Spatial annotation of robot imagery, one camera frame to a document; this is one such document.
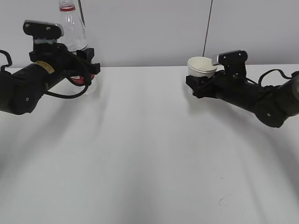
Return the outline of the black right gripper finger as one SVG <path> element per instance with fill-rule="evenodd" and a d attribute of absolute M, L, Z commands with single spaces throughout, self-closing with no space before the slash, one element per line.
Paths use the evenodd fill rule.
<path fill-rule="evenodd" d="M 194 77 L 191 75 L 186 76 L 185 83 L 191 89 L 193 96 L 210 96 L 212 82 L 214 77 Z"/>

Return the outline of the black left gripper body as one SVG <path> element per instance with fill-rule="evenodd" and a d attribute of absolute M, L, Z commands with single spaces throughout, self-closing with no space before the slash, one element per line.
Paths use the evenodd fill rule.
<path fill-rule="evenodd" d="M 76 70 L 75 55 L 69 52 L 64 44 L 33 44 L 29 53 L 29 68 L 41 67 L 44 70 Z"/>

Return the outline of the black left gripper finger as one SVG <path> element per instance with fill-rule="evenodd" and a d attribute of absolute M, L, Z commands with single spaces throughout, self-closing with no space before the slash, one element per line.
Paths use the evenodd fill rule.
<path fill-rule="evenodd" d="M 85 48 L 82 50 L 77 50 L 76 55 L 83 58 L 86 61 L 92 61 L 94 58 L 94 48 Z"/>
<path fill-rule="evenodd" d="M 78 75 L 83 77 L 83 81 L 77 83 L 77 85 L 91 85 L 93 75 L 97 75 L 100 72 L 100 63 L 92 64 L 86 61 L 78 61 Z"/>

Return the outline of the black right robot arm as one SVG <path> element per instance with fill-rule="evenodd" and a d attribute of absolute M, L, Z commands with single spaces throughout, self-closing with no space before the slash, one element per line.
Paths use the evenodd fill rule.
<path fill-rule="evenodd" d="M 292 116 L 299 113 L 299 73 L 290 77 L 279 70 L 287 79 L 283 85 L 262 86 L 250 83 L 245 77 L 231 75 L 224 70 L 211 78 L 188 75 L 186 84 L 197 98 L 215 98 L 249 111 L 265 125 L 279 128 Z"/>

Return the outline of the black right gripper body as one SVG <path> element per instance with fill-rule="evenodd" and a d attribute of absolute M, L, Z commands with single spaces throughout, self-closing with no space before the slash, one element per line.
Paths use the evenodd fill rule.
<path fill-rule="evenodd" d="M 217 71 L 213 77 L 215 80 L 212 82 L 211 95 L 210 96 L 195 96 L 197 98 L 217 98 L 216 93 L 219 90 L 230 90 L 237 84 L 245 82 L 245 78 L 238 77 L 236 75 L 230 75 L 226 71 Z"/>

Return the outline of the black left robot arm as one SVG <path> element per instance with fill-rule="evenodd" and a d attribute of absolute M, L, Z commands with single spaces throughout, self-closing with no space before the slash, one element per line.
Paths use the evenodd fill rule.
<path fill-rule="evenodd" d="M 74 99 L 82 96 L 91 85 L 91 75 L 100 72 L 100 64 L 93 64 L 94 49 L 78 50 L 75 54 L 61 43 L 35 44 L 29 53 L 31 64 L 15 73 L 6 68 L 12 65 L 8 52 L 1 50 L 7 64 L 0 67 L 0 110 L 15 115 L 31 113 L 43 95 L 61 99 Z M 51 88 L 67 79 L 71 84 L 74 76 L 84 78 L 83 90 L 74 95 L 51 92 Z"/>

